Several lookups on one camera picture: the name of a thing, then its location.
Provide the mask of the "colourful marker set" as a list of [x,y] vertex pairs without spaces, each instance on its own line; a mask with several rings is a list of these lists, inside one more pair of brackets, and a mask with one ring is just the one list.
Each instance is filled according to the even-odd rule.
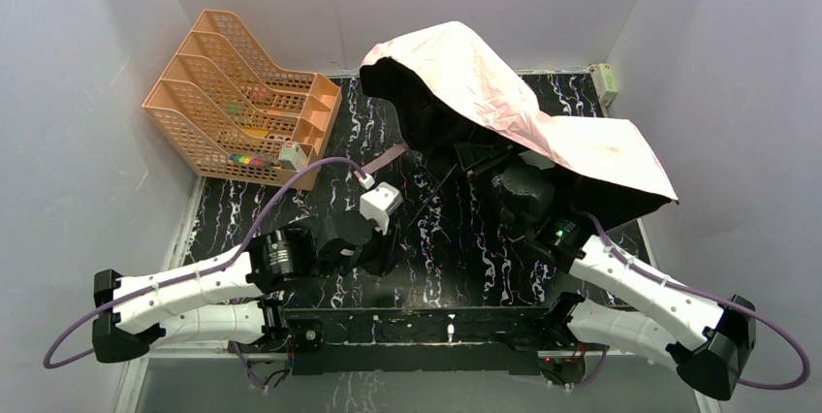
[[229,160],[235,164],[240,166],[255,168],[255,169],[271,169],[276,166],[276,163],[270,160],[266,160],[264,158],[250,156],[250,155],[242,155],[242,154],[230,154]]

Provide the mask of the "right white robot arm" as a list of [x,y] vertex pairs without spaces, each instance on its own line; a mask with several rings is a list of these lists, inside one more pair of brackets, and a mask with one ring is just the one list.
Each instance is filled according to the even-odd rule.
[[693,390],[728,400],[755,345],[750,311],[735,296],[714,302],[637,261],[609,241],[598,218],[576,205],[578,186],[533,166],[493,175],[501,222],[537,259],[630,305],[617,310],[564,293],[546,325],[570,343],[599,344],[672,369]]

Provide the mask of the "pink and black folding umbrella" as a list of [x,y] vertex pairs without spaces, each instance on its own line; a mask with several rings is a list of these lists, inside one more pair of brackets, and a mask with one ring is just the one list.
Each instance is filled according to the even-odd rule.
[[583,177],[580,205],[610,229],[678,201],[629,120],[549,115],[535,92],[470,27],[450,21],[374,46],[364,95],[390,102],[406,145],[425,156],[499,136]]

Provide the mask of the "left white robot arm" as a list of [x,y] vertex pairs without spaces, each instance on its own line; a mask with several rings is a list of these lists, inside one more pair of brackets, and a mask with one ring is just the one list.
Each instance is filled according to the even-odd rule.
[[231,341],[276,348],[290,328],[276,295],[332,273],[383,275],[400,228],[349,210],[309,216],[215,257],[152,275],[95,276],[102,312],[92,324],[96,360],[135,360],[168,344]]

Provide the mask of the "orange plastic file organizer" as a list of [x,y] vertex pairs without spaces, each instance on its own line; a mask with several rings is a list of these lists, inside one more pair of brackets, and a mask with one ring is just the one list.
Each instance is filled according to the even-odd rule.
[[229,155],[276,163],[293,142],[318,161],[341,99],[324,75],[277,65],[236,14],[204,10],[142,106],[197,175],[280,187],[297,172]]

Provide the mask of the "white green wall socket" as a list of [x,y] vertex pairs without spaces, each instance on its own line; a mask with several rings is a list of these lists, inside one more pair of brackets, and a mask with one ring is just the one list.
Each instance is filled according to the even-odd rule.
[[590,65],[589,70],[598,102],[602,106],[609,106],[618,95],[614,68],[608,63],[598,63]]

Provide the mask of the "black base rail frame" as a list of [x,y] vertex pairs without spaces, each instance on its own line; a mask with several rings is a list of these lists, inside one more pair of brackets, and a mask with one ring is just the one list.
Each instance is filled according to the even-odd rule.
[[608,346],[677,369],[689,357],[663,327],[569,295],[551,308],[285,309],[276,301],[208,305],[142,330],[112,315],[94,325],[103,363],[135,360],[169,344],[229,342],[241,356],[284,353],[292,373],[335,371],[506,370],[534,375],[540,351]]

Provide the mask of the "small white red box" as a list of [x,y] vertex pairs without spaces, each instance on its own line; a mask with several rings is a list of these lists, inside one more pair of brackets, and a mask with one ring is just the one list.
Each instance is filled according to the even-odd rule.
[[282,144],[276,164],[282,170],[299,172],[309,164],[309,160],[299,143],[288,142]]

